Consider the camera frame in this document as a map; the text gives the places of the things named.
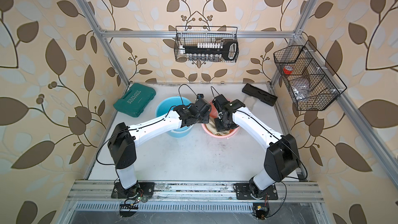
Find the beige cleaning cloth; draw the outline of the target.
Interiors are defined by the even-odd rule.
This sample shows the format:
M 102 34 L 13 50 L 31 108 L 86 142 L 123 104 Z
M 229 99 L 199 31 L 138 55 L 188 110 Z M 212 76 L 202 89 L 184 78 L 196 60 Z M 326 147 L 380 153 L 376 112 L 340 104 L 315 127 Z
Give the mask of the beige cleaning cloth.
M 209 123 L 203 124 L 202 127 L 207 134 L 209 134 L 210 136 L 213 136 L 214 138 L 218 138 L 218 139 L 229 139 L 229 138 L 235 136 L 239 131 L 239 128 L 229 130 L 229 131 L 217 131 L 213 118 L 210 118 Z

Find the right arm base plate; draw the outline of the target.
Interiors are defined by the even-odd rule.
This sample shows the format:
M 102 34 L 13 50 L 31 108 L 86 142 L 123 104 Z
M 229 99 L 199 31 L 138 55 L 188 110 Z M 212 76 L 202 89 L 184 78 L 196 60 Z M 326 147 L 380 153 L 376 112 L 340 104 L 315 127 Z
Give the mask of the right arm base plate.
M 236 183 L 233 185 L 237 200 L 278 200 L 276 187 L 270 185 L 260 190 L 254 183 Z

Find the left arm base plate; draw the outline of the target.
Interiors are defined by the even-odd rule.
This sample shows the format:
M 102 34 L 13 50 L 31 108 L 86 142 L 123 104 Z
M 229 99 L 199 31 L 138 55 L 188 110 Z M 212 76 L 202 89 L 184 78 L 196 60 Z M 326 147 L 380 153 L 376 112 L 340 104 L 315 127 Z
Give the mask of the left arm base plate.
M 154 182 L 137 182 L 135 185 L 128 189 L 124 189 L 120 181 L 114 183 L 114 188 L 112 190 L 112 199 L 127 199 L 135 197 L 144 197 L 150 199 L 154 193 Z

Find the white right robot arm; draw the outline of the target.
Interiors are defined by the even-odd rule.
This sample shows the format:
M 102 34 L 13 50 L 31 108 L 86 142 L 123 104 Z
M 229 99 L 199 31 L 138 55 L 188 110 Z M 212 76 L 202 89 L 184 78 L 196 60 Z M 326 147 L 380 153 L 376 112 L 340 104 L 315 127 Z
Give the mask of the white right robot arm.
M 291 134 L 282 135 L 274 131 L 240 100 L 230 102 L 220 94 L 213 99 L 212 104 L 218 112 L 215 119 L 218 131 L 239 126 L 265 150 L 263 169 L 249 180 L 249 191 L 254 198 L 263 198 L 271 185 L 281 182 L 300 167 L 297 143 Z

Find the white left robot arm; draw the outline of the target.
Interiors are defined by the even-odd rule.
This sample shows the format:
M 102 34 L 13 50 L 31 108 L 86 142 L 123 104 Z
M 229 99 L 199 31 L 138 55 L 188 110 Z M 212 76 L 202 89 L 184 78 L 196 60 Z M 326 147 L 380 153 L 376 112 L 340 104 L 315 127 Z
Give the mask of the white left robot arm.
M 194 103 L 172 106 L 166 114 L 155 119 L 130 126 L 123 122 L 118 124 L 107 147 L 121 187 L 124 190 L 137 190 L 139 187 L 134 168 L 137 147 L 171 130 L 208 123 L 210 113 L 211 105 L 202 94 L 198 94 Z

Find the pink plastic bucket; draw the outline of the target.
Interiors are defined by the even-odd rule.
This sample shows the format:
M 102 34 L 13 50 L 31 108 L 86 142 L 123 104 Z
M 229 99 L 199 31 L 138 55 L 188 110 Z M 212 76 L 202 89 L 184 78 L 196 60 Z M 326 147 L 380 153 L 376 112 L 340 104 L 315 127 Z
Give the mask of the pink plastic bucket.
M 214 107 L 212 101 L 209 101 L 209 104 L 211 105 L 211 112 L 209 115 L 209 123 L 203 124 L 202 123 L 202 128 L 203 130 L 210 135 L 211 137 L 217 138 L 217 139 L 230 139 L 237 135 L 237 133 L 240 130 L 240 127 L 237 127 L 235 129 L 229 130 L 229 131 L 222 131 L 219 132 L 216 129 L 215 126 L 215 119 L 219 117 L 218 112 L 216 108 Z

